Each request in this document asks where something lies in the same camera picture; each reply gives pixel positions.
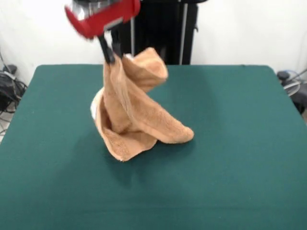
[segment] towel fold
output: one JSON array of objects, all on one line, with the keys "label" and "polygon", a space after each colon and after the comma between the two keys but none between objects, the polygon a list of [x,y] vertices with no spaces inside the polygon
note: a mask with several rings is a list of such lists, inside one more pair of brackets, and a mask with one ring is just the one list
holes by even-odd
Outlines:
[{"label": "towel fold", "polygon": [[110,153],[119,161],[128,161],[151,149],[157,140],[169,144],[191,140],[193,131],[146,94],[168,76],[156,51],[148,48],[134,59],[115,59],[115,64],[105,63],[104,87],[91,106]]}]

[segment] green table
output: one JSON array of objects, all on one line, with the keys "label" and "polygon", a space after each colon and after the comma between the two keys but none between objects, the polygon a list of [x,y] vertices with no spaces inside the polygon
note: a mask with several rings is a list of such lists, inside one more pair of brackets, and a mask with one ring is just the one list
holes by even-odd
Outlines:
[{"label": "green table", "polygon": [[0,146],[1,230],[306,230],[307,128],[264,66],[170,66],[195,132],[129,162],[90,115],[101,66],[40,66]]}]

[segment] black cable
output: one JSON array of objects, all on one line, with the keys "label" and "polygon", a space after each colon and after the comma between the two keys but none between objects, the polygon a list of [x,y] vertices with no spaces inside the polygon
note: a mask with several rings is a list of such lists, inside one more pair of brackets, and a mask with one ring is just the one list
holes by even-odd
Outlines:
[{"label": "black cable", "polygon": [[4,136],[4,133],[6,132],[7,129],[4,129],[0,132],[0,136]]},{"label": "black cable", "polygon": [[9,120],[6,120],[6,119],[4,119],[4,118],[2,118],[2,117],[0,117],[0,120],[1,120],[1,121],[4,121],[4,122],[8,122],[8,123],[10,123],[10,121],[9,121]]},{"label": "black cable", "polygon": [[307,72],[307,69],[305,69],[305,70],[303,70],[302,72],[300,72],[300,73],[298,73],[298,74],[296,74],[294,77],[292,77],[292,78],[289,78],[286,82],[288,82],[288,81],[292,81],[292,80],[295,80],[296,78],[298,78],[298,77],[300,77],[300,76],[302,76],[304,73],[306,73]]}]

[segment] orange towel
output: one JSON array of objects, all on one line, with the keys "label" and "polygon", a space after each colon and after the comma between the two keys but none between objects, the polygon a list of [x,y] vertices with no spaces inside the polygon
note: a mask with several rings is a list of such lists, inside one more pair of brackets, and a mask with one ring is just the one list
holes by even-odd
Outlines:
[{"label": "orange towel", "polygon": [[167,68],[153,48],[134,59],[116,57],[104,65],[104,87],[91,109],[110,153],[128,161],[151,149],[157,140],[175,144],[191,140],[193,131],[173,118],[146,92],[167,79]]}]

